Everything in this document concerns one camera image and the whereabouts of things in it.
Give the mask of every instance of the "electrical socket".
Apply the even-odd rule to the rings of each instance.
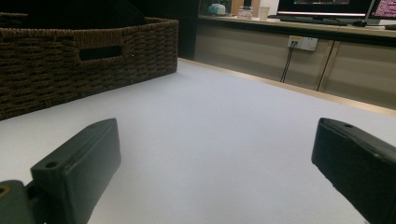
[[[312,37],[303,37],[303,41],[301,43],[301,49],[312,50],[314,51],[317,47],[318,39]]]
[[[297,35],[291,35],[289,36],[289,42],[288,42],[288,47],[291,46],[291,42],[296,42],[297,44],[294,45],[295,49],[300,49],[301,48],[301,44],[303,42],[303,37],[302,36],[297,36]]]

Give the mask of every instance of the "computer screen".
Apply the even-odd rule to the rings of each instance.
[[[364,19],[372,0],[279,0],[278,16]]]
[[[375,0],[369,19],[396,21],[396,0]]]

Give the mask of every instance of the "white table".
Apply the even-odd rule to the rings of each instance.
[[[3,120],[0,180],[27,184],[53,149],[116,118],[122,165],[92,224],[364,223],[311,163],[318,119],[396,145],[396,113],[272,84],[180,60],[175,74]]]

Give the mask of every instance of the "basket handle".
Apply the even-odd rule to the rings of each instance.
[[[74,31],[81,63],[124,61],[122,29]]]

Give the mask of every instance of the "brown woven basket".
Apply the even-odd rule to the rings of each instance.
[[[19,29],[23,14],[0,13],[0,120],[177,70],[177,21],[106,30]],[[120,55],[84,61],[86,49]]]

